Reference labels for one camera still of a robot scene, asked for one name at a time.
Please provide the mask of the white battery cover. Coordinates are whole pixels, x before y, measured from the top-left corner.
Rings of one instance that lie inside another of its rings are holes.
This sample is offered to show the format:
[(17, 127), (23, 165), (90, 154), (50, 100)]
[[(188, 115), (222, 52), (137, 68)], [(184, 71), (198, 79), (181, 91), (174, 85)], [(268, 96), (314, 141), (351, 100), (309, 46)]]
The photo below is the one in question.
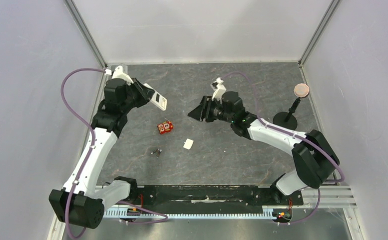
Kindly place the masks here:
[(183, 148), (190, 150), (192, 149), (193, 144), (194, 144), (194, 140), (187, 138), (186, 141), (184, 142)]

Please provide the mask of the white remote control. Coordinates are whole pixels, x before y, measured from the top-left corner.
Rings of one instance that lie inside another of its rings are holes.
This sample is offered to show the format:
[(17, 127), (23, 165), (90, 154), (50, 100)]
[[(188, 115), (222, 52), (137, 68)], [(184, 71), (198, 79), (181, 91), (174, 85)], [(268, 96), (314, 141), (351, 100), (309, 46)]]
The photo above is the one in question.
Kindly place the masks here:
[(167, 99), (161, 95), (156, 89), (154, 89), (152, 86), (150, 86), (147, 83), (143, 84), (145, 87), (147, 87), (150, 90), (153, 90), (153, 96), (150, 100), (151, 103), (153, 103), (156, 107), (161, 109), (162, 111), (166, 111), (167, 109)]

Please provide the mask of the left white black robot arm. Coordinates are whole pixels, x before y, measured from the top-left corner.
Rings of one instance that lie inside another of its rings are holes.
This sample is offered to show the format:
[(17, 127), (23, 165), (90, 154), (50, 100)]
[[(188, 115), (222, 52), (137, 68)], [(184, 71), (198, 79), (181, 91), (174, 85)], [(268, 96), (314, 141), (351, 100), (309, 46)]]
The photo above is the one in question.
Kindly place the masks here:
[(90, 137), (83, 155), (62, 189), (53, 189), (49, 202), (57, 218), (67, 224), (95, 229), (105, 211), (123, 200), (133, 204), (138, 200), (137, 182), (133, 178), (116, 177), (101, 190), (97, 180), (105, 160), (127, 123), (133, 108), (153, 103), (166, 110), (167, 100), (150, 85), (136, 78), (109, 80), (104, 87), (104, 99), (90, 125)]

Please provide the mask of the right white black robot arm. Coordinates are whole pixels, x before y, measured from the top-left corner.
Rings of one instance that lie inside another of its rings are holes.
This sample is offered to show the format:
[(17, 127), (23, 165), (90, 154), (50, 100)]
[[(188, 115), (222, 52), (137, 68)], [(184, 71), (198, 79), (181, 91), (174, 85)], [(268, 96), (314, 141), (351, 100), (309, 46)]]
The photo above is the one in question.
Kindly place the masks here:
[(340, 169), (338, 157), (320, 131), (294, 131), (269, 123), (247, 111), (237, 92), (226, 92), (221, 98), (204, 96), (188, 116), (200, 122), (227, 122), (236, 135), (289, 154), (295, 170), (276, 179), (270, 191), (277, 204), (285, 203), (295, 191), (306, 187), (318, 189)]

